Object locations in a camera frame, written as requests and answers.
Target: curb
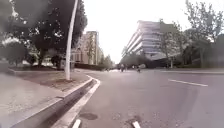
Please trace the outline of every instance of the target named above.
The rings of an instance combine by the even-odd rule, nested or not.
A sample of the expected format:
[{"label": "curb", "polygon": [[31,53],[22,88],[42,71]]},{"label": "curb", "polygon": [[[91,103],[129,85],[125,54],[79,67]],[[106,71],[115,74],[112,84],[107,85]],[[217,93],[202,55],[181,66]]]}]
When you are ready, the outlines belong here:
[{"label": "curb", "polygon": [[[19,75],[23,75],[23,74],[26,74],[26,73],[32,73],[32,72],[43,73],[45,71],[16,71],[16,70],[8,68],[8,70],[6,72],[9,73],[9,74],[12,74],[14,76],[19,76]],[[49,72],[57,73],[57,72],[62,72],[62,71],[49,71]]]},{"label": "curb", "polygon": [[62,97],[55,97],[29,110],[20,111],[4,117],[0,120],[0,128],[35,128],[55,114],[69,101],[78,99],[80,94],[89,87],[92,82],[93,78],[89,77],[89,80],[68,90]]},{"label": "curb", "polygon": [[93,90],[97,90],[97,88],[100,86],[101,82],[100,80],[93,78],[93,80],[96,82],[93,87],[85,94],[79,101],[72,106],[59,120],[57,120],[51,128],[73,128],[74,123],[76,121],[76,118],[81,111],[82,107],[88,102],[86,99],[90,99],[91,96],[94,94],[92,92],[95,92]]},{"label": "curb", "polygon": [[224,75],[224,72],[197,72],[197,71],[159,71],[165,73],[179,73],[179,74],[204,74],[204,75]]}]

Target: office building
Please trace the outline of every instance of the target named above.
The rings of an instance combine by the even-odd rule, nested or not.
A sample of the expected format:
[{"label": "office building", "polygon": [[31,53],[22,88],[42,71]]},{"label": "office building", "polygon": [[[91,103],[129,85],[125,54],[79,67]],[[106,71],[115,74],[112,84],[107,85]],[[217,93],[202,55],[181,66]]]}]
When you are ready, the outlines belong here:
[{"label": "office building", "polygon": [[162,35],[160,22],[138,21],[137,24],[136,32],[129,40],[122,56],[132,52],[136,54],[143,52],[150,60],[165,58],[165,54],[158,49]]},{"label": "office building", "polygon": [[87,31],[79,39],[76,48],[72,49],[72,58],[76,63],[98,65],[101,59],[101,52],[102,50],[99,47],[99,33],[97,31]]}]

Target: tree trunk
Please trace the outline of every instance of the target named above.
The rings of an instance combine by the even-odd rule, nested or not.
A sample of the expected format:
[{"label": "tree trunk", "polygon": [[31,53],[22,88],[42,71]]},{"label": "tree trunk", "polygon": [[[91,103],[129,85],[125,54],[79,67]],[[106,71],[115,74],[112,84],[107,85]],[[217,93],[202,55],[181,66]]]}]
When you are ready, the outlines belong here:
[{"label": "tree trunk", "polygon": [[204,51],[203,51],[203,49],[200,49],[200,65],[201,65],[201,68],[204,68]]},{"label": "tree trunk", "polygon": [[44,56],[45,56],[46,52],[41,50],[40,51],[40,55],[39,55],[39,58],[38,58],[38,66],[41,66],[42,62],[43,62],[43,59],[44,59]]},{"label": "tree trunk", "polygon": [[169,68],[169,56],[166,45],[165,45],[165,54],[166,54],[166,68]]},{"label": "tree trunk", "polygon": [[183,67],[184,66],[184,56],[183,56],[183,46],[182,46],[182,44],[180,43],[180,61],[181,61],[181,66]]}]

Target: pole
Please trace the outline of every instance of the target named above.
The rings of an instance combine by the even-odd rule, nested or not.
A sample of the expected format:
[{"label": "pole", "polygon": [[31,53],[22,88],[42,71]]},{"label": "pole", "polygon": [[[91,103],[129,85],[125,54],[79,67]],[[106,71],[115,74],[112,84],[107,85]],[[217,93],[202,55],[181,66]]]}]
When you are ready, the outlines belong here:
[{"label": "pole", "polygon": [[67,40],[67,49],[66,49],[66,65],[65,65],[65,76],[66,80],[70,80],[70,59],[71,59],[71,46],[72,46],[72,33],[75,23],[76,9],[79,0],[75,0],[74,8],[72,11],[72,17],[70,21],[69,31],[68,31],[68,40]]}]

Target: white sky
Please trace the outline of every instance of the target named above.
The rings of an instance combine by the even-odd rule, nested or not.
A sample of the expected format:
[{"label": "white sky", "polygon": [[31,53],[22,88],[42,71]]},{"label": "white sky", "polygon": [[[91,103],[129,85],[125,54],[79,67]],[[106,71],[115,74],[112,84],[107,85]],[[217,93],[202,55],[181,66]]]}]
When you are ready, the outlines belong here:
[{"label": "white sky", "polygon": [[[223,0],[200,1],[212,3],[217,11],[224,9]],[[163,18],[166,23],[179,21],[183,28],[189,26],[184,15],[185,0],[84,0],[84,3],[88,17],[86,30],[99,31],[100,47],[116,63],[137,28],[138,20],[159,21]]]}]

